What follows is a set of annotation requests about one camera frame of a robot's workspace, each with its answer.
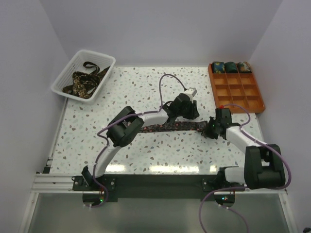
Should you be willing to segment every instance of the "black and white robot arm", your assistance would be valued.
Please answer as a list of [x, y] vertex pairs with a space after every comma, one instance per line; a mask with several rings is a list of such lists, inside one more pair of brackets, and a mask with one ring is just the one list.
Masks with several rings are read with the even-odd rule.
[[[195, 119], [199, 116], [195, 88], [189, 88], [179, 94], [174, 101], [164, 104], [162, 109], [147, 114], [136, 114], [129, 106], [125, 107], [109, 124], [107, 131], [109, 144], [98, 159], [96, 166], [84, 167], [82, 176], [89, 186], [93, 179], [100, 179], [116, 153], [129, 145], [142, 127], [174, 122], [177, 117]], [[282, 161], [267, 148], [252, 141], [241, 133], [240, 124], [232, 123], [228, 108], [216, 108], [216, 117], [210, 117], [207, 127], [203, 130], [204, 137], [217, 139], [221, 136], [230, 141], [245, 154], [244, 166], [221, 167], [218, 172], [218, 183], [215, 187], [222, 188], [234, 184], [246, 184], [250, 189], [280, 187], [285, 184], [285, 174]], [[280, 153], [280, 148], [269, 145]]]

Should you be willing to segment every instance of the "orange wooden box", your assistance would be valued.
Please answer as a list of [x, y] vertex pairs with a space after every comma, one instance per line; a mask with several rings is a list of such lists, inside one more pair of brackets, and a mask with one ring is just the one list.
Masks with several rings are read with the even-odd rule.
[[[227, 103], [236, 103], [250, 113], [262, 113], [265, 106], [253, 73], [214, 74], [208, 66], [208, 74], [213, 89], [216, 107]], [[229, 106], [232, 113], [244, 113], [235, 106]]]

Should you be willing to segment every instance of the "cable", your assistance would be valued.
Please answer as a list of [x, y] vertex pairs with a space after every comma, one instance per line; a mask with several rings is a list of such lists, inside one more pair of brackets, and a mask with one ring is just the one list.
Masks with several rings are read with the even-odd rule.
[[[258, 143], [259, 145], [261, 145], [261, 146], [267, 148], [268, 150], [272, 151], [273, 153], [275, 153], [275, 154], [280, 158], [280, 160], [283, 162], [283, 164], [285, 165], [285, 167], [286, 167], [286, 169], [287, 169], [288, 180], [287, 180], [287, 183], [286, 183], [284, 186], [282, 186], [282, 187], [277, 187], [277, 188], [274, 188], [274, 189], [284, 189], [284, 188], [287, 188], [287, 187], [290, 185], [291, 181], [292, 181], [292, 173], [291, 173], [291, 170], [290, 170], [290, 168], [289, 168], [288, 163], [283, 159], [283, 157], [281, 156], [281, 154], [280, 154], [279, 152], [277, 152], [275, 149], [273, 149], [272, 147], [266, 145], [264, 142], [261, 142], [261, 141], [257, 140], [256, 138], [254, 138], [253, 136], [249, 135], [247, 132], [245, 132], [245, 131], [243, 130], [242, 127], [245, 126], [245, 125], [247, 125], [247, 124], [251, 121], [251, 115], [249, 114], [249, 112], [248, 112], [244, 107], [242, 107], [242, 106], [240, 106], [240, 105], [238, 105], [238, 104], [235, 104], [235, 103], [229, 103], [229, 104], [225, 104], [225, 105], [220, 106], [220, 108], [224, 108], [224, 107], [226, 107], [226, 106], [237, 106], [237, 107], [243, 109], [243, 110], [245, 111], [245, 113], [247, 114], [247, 116], [248, 116], [248, 120], [240, 126], [240, 131], [241, 131], [241, 133], [242, 133], [243, 135], [245, 135], [247, 138], [249, 138], [249, 139], [251, 139], [252, 141], [254, 141], [255, 143]], [[204, 225], [203, 225], [203, 223], [202, 223], [202, 217], [201, 217], [201, 212], [202, 212], [202, 207], [203, 207], [204, 201], [205, 201], [206, 199], [208, 199], [209, 196], [211, 196], [212, 194], [214, 194], [214, 193], [216, 193], [216, 192], [220, 192], [220, 191], [237, 191], [237, 190], [244, 191], [245, 189], [247, 189], [247, 186], [244, 186], [244, 187], [221, 188], [221, 189], [217, 189], [217, 190], [214, 190], [214, 191], [208, 193], [208, 194], [203, 198], [203, 200], [201, 201], [201, 204], [200, 204], [200, 208], [199, 208], [199, 221], [200, 221], [200, 225], [201, 225], [201, 227], [202, 227], [202, 229], [203, 229], [203, 231], [204, 231], [205, 233], [207, 233], [207, 231], [206, 231], [206, 229], [205, 229], [205, 227], [204, 227]], [[230, 210], [230, 211], [236, 213], [238, 216], [240, 216], [240, 217], [242, 218], [242, 220], [244, 221], [245, 225], [246, 225], [246, 231], [247, 231], [247, 233], [249, 233], [249, 226], [248, 226], [248, 224], [247, 224], [246, 219], [244, 218], [244, 216], [242, 216], [239, 212], [237, 212], [236, 210], [231, 209], [231, 208], [229, 208], [229, 207], [225, 207], [225, 206], [222, 206], [222, 205], [221, 205], [221, 207], [223, 207], [223, 208], [225, 208], [225, 209], [228, 209], [228, 210]]]
[[98, 137], [101, 137], [101, 138], [103, 138], [103, 139], [105, 139], [105, 140], [107, 141], [107, 144], [106, 144], [106, 146], [99, 152], [99, 154], [97, 155], [97, 157], [96, 157], [96, 159], [95, 159], [95, 164], [94, 164], [94, 167], [93, 167], [93, 180], [94, 180], [94, 182], [95, 182], [97, 185], [99, 185], [101, 188], [103, 188], [104, 192], [106, 193], [106, 197], [105, 197], [105, 199], [104, 199], [100, 204], [95, 205], [95, 206], [91, 206], [91, 208], [102, 206], [102, 205], [108, 200], [108, 196], [109, 196], [107, 188], [106, 188], [103, 184], [99, 183], [99, 182], [96, 180], [96, 178], [95, 178], [95, 169], [96, 169], [97, 162], [98, 162], [99, 158], [101, 157], [101, 155], [103, 154], [103, 152], [104, 152], [104, 151], [108, 148], [108, 146], [109, 146], [109, 140], [108, 140], [108, 138], [105, 137], [105, 136], [103, 136], [103, 135], [101, 135], [101, 133], [104, 132], [104, 131], [106, 131], [106, 130], [108, 130], [108, 129], [110, 129], [112, 126], [114, 126], [114, 125], [116, 125], [116, 124], [119, 124], [120, 122], [122, 122], [122, 121], [128, 119], [129, 117], [137, 117], [137, 116], [141, 116], [141, 115], [143, 115], [143, 114], [158, 113], [159, 111], [161, 111], [161, 109], [163, 108], [163, 103], [162, 103], [163, 99], [162, 99], [162, 92], [161, 92], [161, 81], [162, 81], [162, 79], [163, 79], [165, 76], [172, 76], [173, 78], [176, 78], [176, 79], [179, 81], [179, 83], [183, 86], [184, 90], [186, 90], [185, 86], [183, 85], [183, 83], [180, 81], [179, 78], [177, 78], [176, 76], [174, 76], [174, 75], [172, 75], [172, 74], [164, 74], [164, 75], [162, 75], [162, 77], [160, 78], [160, 81], [159, 81], [159, 93], [160, 93], [160, 99], [161, 99], [161, 106], [160, 106], [160, 108], [159, 108], [158, 111], [155, 110], [155, 111], [147, 111], [147, 112], [143, 112], [143, 113], [137, 113], [137, 114], [135, 113], [135, 114], [126, 115], [126, 116], [122, 117], [121, 119], [119, 119], [119, 120], [113, 122], [112, 124], [108, 125], [107, 127], [101, 129], [101, 130], [97, 133], [97, 136], [98, 136]]

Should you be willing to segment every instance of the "green rolled cloth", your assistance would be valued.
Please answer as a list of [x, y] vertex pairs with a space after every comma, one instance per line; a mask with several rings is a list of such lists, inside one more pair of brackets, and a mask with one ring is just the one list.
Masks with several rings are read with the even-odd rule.
[[225, 72], [229, 74], [238, 73], [238, 67], [234, 62], [227, 62], [225, 63]]
[[251, 73], [251, 66], [248, 62], [239, 62], [238, 63], [238, 69], [240, 73]]
[[213, 62], [212, 70], [214, 74], [223, 74], [225, 73], [225, 64], [223, 62]]

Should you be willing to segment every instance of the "white table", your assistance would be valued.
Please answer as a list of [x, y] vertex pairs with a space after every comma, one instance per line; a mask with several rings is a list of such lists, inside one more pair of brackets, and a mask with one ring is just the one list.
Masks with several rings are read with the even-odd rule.
[[[158, 109], [158, 82], [162, 74], [176, 75], [186, 87], [197, 88], [195, 121], [215, 116], [215, 102], [207, 67], [115, 67], [93, 105], [68, 100], [63, 122], [53, 149], [51, 174], [80, 174], [93, 164], [104, 141], [96, 133], [125, 106], [138, 111]], [[174, 100], [183, 92], [170, 77], [162, 81], [163, 101]], [[255, 114], [246, 130], [262, 140]], [[233, 114], [233, 122], [247, 120], [246, 114]], [[232, 143], [205, 139], [193, 131], [140, 133], [133, 144], [123, 148], [107, 167], [110, 174], [215, 174], [219, 167], [243, 166], [244, 154]]]

